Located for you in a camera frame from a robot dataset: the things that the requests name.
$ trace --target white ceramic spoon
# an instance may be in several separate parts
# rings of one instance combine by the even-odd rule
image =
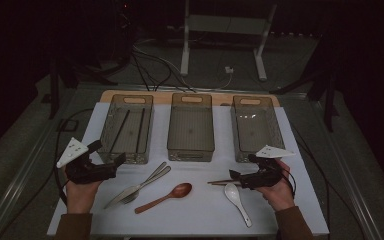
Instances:
[[[239,196],[238,188],[232,184],[228,183],[224,187],[224,194],[226,194],[226,197],[239,209],[239,211],[242,213],[242,216],[244,217],[245,223],[247,227],[252,226],[251,219],[248,217],[248,214],[246,213],[244,207],[241,203],[241,198]]]

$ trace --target plastic container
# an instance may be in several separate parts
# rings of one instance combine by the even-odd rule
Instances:
[[[169,159],[210,162],[214,146],[211,95],[174,93],[167,140]]]
[[[234,96],[231,116],[237,162],[266,145],[285,148],[271,98]]]
[[[125,164],[146,164],[149,159],[153,96],[114,95],[97,151],[106,163],[126,153]]]

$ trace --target white tabletop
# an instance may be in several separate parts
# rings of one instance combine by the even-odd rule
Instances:
[[[82,142],[86,145],[100,138],[109,103],[97,103]],[[234,159],[230,107],[213,107],[215,152],[211,162],[174,162],[168,160],[167,136],[170,105],[154,106],[150,159],[145,165],[123,164],[117,177],[102,183],[92,208],[92,235],[125,237],[199,237],[199,236],[257,236],[277,231],[273,209],[257,191],[242,189],[239,193],[252,227],[248,228],[239,210],[224,195],[223,186],[208,181],[229,179],[229,169],[242,174],[254,173],[256,164],[237,163]],[[297,190],[295,203],[301,209],[314,235],[329,233],[304,162],[299,154],[287,116],[283,108],[276,108],[282,137],[287,150],[297,153],[282,160],[291,167]],[[97,153],[91,154],[95,164],[102,164]],[[126,187],[137,185],[162,163],[172,170],[157,181],[145,186],[139,197],[126,205],[108,209],[104,206]],[[134,209],[165,196],[179,183],[189,182],[192,191],[182,199],[168,199],[141,214]],[[62,201],[58,203],[51,220],[48,235],[55,235],[60,216],[66,212]]]

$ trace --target floor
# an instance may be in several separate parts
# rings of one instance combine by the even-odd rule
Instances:
[[[185,87],[188,85],[197,91],[267,93],[296,81],[317,46],[317,39],[270,35],[263,54],[268,80],[261,82],[253,63],[253,40],[233,42],[230,45],[220,39],[194,42],[189,75],[182,78],[176,73],[181,41],[159,43],[143,39],[135,44],[135,56],[142,69],[147,70],[142,71],[145,80],[133,59],[125,69],[108,76],[117,86],[103,86],[79,75],[82,82],[76,89],[61,87],[61,108],[53,120],[48,119],[50,105],[41,101],[49,93],[49,77],[38,82],[39,96],[0,141],[0,239],[51,239],[46,231],[58,202],[51,175],[55,153],[62,151],[71,137],[82,138],[90,109],[103,91],[146,90],[146,86],[152,90],[171,74],[157,90],[189,91]],[[168,71],[160,59],[146,57],[142,52],[167,60],[172,70]],[[234,69],[233,74],[224,72],[226,66]],[[310,87],[309,83],[277,97],[294,128],[330,226],[330,237],[317,239],[384,239],[384,175],[341,93],[335,95],[338,116],[333,118],[331,133],[321,120],[323,100],[310,102],[306,98]],[[58,133],[61,120],[71,116],[78,121],[77,129]],[[274,239],[274,236],[258,238]],[[94,236],[93,239],[116,238]]]

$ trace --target dark background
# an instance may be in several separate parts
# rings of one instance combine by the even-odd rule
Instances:
[[[149,37],[164,40],[167,25],[183,24],[184,2],[179,0],[108,0],[99,4],[88,0],[82,1],[83,5],[80,2],[0,0],[0,137],[36,97],[34,84],[49,74],[51,55],[63,53],[84,61],[82,64],[99,64],[97,52],[111,38],[106,35],[109,30],[103,27],[109,26],[105,22],[114,21],[111,6],[131,21],[126,30],[129,39],[125,35],[117,36],[125,41],[124,46],[137,37],[136,27],[144,29]],[[191,2],[191,9],[198,12],[214,11],[214,5],[220,5],[220,1]],[[235,2],[223,1],[223,4]],[[272,31],[320,37],[303,77],[320,69],[333,69],[337,76],[336,89],[344,94],[384,171],[384,1],[344,2],[278,1]],[[234,8],[235,11],[249,11],[241,6]],[[107,12],[108,18],[99,18],[94,11],[88,11],[94,7],[97,13]],[[217,9],[219,14],[229,14],[232,8]],[[85,14],[89,14],[89,19],[96,17],[96,21],[86,22]],[[128,57],[126,51],[120,47],[119,55]],[[313,80],[326,78],[321,75]],[[75,86],[77,80],[66,78],[65,81]]]

